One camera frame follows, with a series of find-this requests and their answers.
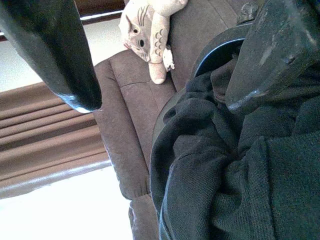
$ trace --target white plush cat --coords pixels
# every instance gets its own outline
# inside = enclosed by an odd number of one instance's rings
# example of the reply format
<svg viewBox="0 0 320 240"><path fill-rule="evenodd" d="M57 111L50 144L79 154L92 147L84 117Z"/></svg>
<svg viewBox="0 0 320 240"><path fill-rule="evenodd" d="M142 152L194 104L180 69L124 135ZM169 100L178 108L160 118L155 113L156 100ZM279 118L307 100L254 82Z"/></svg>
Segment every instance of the white plush cat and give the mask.
<svg viewBox="0 0 320 240"><path fill-rule="evenodd" d="M130 0L121 15L119 27L123 43L148 62L150 77L155 84L162 84L167 70L174 69L172 53L166 49L170 16L187 3L188 0ZM167 68L164 57L169 63Z"/></svg>

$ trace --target knit fabric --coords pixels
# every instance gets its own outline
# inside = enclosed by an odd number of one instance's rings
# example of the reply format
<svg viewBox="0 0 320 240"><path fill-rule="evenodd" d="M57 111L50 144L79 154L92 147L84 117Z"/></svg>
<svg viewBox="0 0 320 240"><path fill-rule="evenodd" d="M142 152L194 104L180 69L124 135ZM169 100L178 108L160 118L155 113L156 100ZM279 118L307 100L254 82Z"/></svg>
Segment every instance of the knit fabric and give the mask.
<svg viewBox="0 0 320 240"><path fill-rule="evenodd" d="M320 239L320 97L231 114L211 73L186 86L151 154L162 240Z"/></svg>

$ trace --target plush cat ear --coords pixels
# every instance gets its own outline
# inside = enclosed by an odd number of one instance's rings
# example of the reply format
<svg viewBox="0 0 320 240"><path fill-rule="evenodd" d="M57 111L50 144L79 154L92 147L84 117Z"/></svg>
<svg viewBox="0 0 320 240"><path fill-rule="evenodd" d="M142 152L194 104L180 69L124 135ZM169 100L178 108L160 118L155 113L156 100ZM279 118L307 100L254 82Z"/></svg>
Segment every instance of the plush cat ear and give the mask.
<svg viewBox="0 0 320 240"><path fill-rule="evenodd" d="M126 14L122 14L119 24L123 36L127 35L132 29L132 23Z"/></svg>

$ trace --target bright window light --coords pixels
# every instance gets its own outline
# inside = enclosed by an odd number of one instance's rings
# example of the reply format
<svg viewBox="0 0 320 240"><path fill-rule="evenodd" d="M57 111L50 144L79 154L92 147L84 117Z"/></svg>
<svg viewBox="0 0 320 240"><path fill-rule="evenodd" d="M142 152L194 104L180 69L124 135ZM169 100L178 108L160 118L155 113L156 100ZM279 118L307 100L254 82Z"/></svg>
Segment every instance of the bright window light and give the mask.
<svg viewBox="0 0 320 240"><path fill-rule="evenodd" d="M132 240L112 167L0 200L1 240Z"/></svg>

